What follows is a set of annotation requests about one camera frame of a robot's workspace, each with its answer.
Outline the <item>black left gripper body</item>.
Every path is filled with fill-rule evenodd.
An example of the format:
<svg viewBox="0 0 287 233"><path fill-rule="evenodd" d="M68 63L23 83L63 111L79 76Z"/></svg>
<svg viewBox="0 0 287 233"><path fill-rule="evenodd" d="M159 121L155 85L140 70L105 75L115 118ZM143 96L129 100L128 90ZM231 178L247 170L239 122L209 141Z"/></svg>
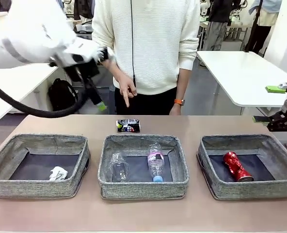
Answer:
<svg viewBox="0 0 287 233"><path fill-rule="evenodd" d="M67 75L74 82L91 79L98 74L99 70L94 60L67 67Z"/></svg>

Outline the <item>person's right hand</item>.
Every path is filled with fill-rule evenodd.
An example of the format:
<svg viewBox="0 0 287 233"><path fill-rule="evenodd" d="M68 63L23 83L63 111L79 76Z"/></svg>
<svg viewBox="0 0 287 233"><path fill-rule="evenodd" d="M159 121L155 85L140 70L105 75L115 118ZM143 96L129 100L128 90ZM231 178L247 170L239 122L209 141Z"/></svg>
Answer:
<svg viewBox="0 0 287 233"><path fill-rule="evenodd" d="M137 96L137 90L133 80L126 74L117 73L113 75L115 80L119 83L120 94L123 96L126 107L129 107L129 99Z"/></svg>

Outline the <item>person's left hand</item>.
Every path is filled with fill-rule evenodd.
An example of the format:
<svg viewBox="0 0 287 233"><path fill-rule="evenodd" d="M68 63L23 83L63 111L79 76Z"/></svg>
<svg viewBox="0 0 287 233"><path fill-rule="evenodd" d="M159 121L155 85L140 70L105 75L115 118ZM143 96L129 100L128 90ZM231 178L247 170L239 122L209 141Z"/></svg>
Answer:
<svg viewBox="0 0 287 233"><path fill-rule="evenodd" d="M169 115L171 115L171 116L180 116L181 115L181 105L174 104L172 109L170 110Z"/></svg>

